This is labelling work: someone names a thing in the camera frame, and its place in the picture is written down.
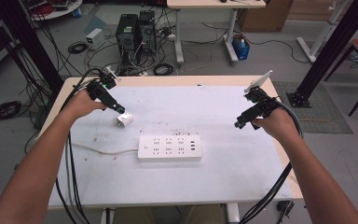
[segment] black bracket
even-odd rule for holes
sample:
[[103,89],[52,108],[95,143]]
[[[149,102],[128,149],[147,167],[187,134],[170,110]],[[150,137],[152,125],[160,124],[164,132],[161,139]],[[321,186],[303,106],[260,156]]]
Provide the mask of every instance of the black bracket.
[[286,93],[287,99],[289,100],[291,107],[297,107],[297,108],[312,108],[310,101],[308,98],[304,97],[300,93],[293,92],[287,92]]

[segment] white cable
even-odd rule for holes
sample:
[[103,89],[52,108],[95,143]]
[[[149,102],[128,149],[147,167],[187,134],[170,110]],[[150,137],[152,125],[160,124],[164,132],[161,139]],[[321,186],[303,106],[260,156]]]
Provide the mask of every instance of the white cable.
[[97,152],[99,152],[101,154],[105,154],[105,155],[117,155],[117,154],[130,152],[130,151],[138,151],[138,147],[133,147],[133,148],[129,148],[129,149],[121,150],[121,151],[107,152],[107,151],[101,151],[100,149],[95,148],[95,147],[84,146],[84,145],[74,143],[74,142],[72,143],[72,145],[77,146],[77,147],[83,147],[85,149],[92,150],[92,151],[97,151]]
[[142,71],[139,67],[137,67],[135,64],[133,64],[133,62],[131,61],[131,58],[130,58],[130,54],[129,54],[129,61],[130,61],[130,63],[133,65],[134,68],[138,69],[138,70],[141,72],[141,74],[144,72],[144,71]]

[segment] computer tower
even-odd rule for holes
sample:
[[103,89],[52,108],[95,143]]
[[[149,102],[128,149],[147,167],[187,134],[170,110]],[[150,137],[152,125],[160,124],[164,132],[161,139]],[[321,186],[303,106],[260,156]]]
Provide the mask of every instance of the computer tower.
[[137,65],[141,60],[142,53],[138,15],[121,15],[116,30],[116,38],[122,65]]
[[143,54],[156,52],[155,11],[141,11],[138,22],[144,42]]

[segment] forearm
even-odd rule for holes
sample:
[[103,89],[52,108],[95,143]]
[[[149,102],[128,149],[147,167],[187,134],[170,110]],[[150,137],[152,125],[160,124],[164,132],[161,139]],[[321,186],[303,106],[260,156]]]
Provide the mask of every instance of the forearm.
[[358,223],[358,212],[350,199],[304,141],[291,136],[280,142],[292,163],[312,222]]
[[25,156],[0,197],[0,223],[42,223],[72,124],[60,113]]

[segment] cardboard box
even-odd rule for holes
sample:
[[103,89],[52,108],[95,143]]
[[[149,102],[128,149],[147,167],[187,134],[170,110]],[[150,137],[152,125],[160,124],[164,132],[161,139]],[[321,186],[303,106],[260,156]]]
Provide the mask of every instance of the cardboard box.
[[240,10],[238,23],[243,32],[280,32],[293,0],[269,0],[266,7]]
[[[241,46],[242,39],[245,42],[245,47]],[[244,35],[233,36],[232,48],[234,48],[235,53],[237,54],[239,60],[246,60],[248,58],[250,46]]]

